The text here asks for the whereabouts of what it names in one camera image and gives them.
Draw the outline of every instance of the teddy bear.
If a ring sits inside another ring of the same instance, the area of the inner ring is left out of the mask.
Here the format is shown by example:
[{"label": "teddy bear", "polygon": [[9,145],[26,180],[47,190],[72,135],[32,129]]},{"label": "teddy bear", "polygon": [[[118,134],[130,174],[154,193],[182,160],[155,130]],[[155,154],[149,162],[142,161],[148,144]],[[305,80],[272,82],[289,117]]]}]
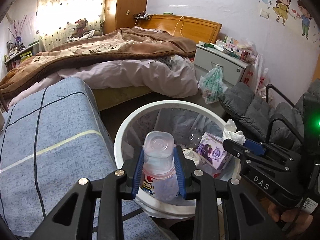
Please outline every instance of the teddy bear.
[{"label": "teddy bear", "polygon": [[78,20],[75,22],[77,25],[75,32],[71,35],[71,38],[81,38],[84,33],[88,32],[86,24],[88,23],[87,20]]},{"label": "teddy bear", "polygon": [[[82,36],[88,34],[91,30],[89,30],[86,25],[88,23],[87,20],[78,20],[75,22],[77,25],[75,32],[71,35],[71,38],[81,38]],[[93,36],[101,36],[100,31],[94,30]]]}]

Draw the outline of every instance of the decorative branch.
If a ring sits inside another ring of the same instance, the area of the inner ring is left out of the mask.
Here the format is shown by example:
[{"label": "decorative branch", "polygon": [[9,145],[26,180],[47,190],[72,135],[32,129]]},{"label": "decorative branch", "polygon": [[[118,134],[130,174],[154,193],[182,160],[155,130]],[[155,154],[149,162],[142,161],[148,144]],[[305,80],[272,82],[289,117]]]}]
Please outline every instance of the decorative branch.
[{"label": "decorative branch", "polygon": [[23,28],[23,25],[26,21],[26,18],[27,16],[23,16],[22,20],[18,20],[18,23],[16,20],[13,21],[13,29],[14,29],[14,34],[12,33],[12,31],[9,29],[8,27],[8,30],[10,31],[10,33],[12,34],[12,36],[17,39],[18,37],[20,37],[21,35],[21,32],[22,32],[22,28]]}]

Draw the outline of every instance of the trash can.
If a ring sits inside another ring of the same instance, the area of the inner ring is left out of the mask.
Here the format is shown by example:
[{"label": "trash can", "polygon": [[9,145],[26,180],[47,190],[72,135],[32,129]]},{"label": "trash can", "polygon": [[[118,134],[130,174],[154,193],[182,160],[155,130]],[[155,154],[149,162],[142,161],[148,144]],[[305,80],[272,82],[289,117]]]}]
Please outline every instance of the trash can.
[{"label": "trash can", "polygon": [[[115,161],[120,169],[125,160],[133,157],[135,149],[141,149],[146,135],[151,131],[172,134],[175,144],[187,147],[195,128],[202,134],[211,133],[222,137],[225,122],[214,112],[185,101],[165,100],[140,107],[121,124],[115,140]],[[232,157],[219,178],[228,181],[239,178],[240,161]],[[150,216],[167,219],[183,219],[195,215],[196,201],[176,197],[163,203],[141,188],[135,201]]]}]

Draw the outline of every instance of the qr code sticker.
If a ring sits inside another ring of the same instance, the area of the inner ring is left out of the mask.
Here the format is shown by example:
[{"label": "qr code sticker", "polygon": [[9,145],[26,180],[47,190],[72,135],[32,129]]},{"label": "qr code sticker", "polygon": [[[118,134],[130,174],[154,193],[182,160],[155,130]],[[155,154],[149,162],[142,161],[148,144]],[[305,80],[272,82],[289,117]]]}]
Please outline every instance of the qr code sticker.
[{"label": "qr code sticker", "polygon": [[311,199],[310,198],[307,198],[306,199],[306,201],[304,202],[304,204],[303,204],[303,209],[306,209],[307,208],[307,206],[309,205],[309,203],[310,203],[310,201],[311,201]]},{"label": "qr code sticker", "polygon": [[317,202],[313,201],[311,198],[307,198],[303,204],[302,210],[308,214],[311,214],[317,206]]}]

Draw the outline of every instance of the drawer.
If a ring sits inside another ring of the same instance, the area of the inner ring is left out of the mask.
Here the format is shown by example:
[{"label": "drawer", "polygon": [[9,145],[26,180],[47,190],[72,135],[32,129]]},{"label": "drawer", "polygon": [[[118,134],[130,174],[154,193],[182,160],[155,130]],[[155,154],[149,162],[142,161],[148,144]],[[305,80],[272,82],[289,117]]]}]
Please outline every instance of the drawer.
[{"label": "drawer", "polygon": [[206,71],[210,71],[216,64],[220,65],[223,70],[223,80],[231,85],[237,84],[244,73],[242,67],[200,48],[197,48],[196,50],[193,63]]}]

